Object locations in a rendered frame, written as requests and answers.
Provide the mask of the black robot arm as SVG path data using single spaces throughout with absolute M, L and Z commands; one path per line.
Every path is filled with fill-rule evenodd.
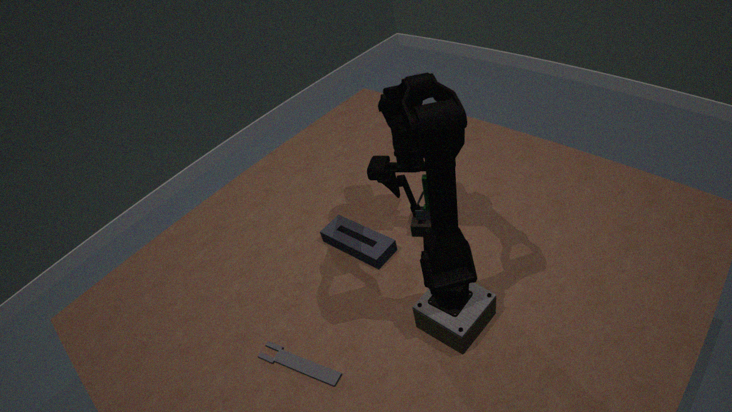
M 437 102 L 423 105 L 429 97 Z M 466 112 L 456 92 L 432 73 L 384 88 L 377 107 L 391 128 L 393 145 L 415 145 L 424 157 L 431 213 L 419 260 L 424 286 L 431 290 L 430 305 L 458 316 L 473 295 L 469 283 L 478 279 L 471 248 L 458 228 L 455 157 L 465 143 Z

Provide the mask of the dark grey forked flat bar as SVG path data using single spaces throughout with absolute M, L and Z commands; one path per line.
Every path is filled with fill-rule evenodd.
M 311 362 L 306 358 L 291 354 L 291 352 L 283 350 L 284 348 L 281 345 L 277 345 L 268 341 L 266 343 L 266 347 L 278 351 L 274 358 L 260 352 L 258 357 L 262 358 L 266 362 L 279 363 L 284 367 L 289 367 L 296 372 L 300 372 L 304 375 L 307 375 L 308 377 L 322 381 L 334 387 L 336 386 L 337 382 L 339 382 L 342 376 L 342 373 L 340 372 L 336 372 L 335 370 L 324 367 L 323 365 L 319 365 L 318 363 Z

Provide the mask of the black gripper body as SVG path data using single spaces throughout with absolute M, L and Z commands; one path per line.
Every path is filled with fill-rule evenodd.
M 391 172 L 425 171 L 423 156 L 415 145 L 411 148 L 398 148 L 394 144 L 394 148 L 397 162 L 390 162 L 389 156 L 371 157 L 368 166 L 369 180 L 389 179 Z

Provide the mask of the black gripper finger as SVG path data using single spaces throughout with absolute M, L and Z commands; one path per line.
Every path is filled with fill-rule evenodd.
M 389 179 L 382 179 L 382 180 L 378 180 L 377 182 L 378 183 L 382 183 L 385 186 L 387 186 L 387 188 L 390 191 L 392 191 L 392 193 L 394 193 L 394 195 L 397 198 L 400 198 L 400 189 L 399 189 L 399 186 L 398 186 L 398 184 L 396 182 L 396 174 L 395 174 L 395 172 L 391 172 L 391 174 L 389 176 Z

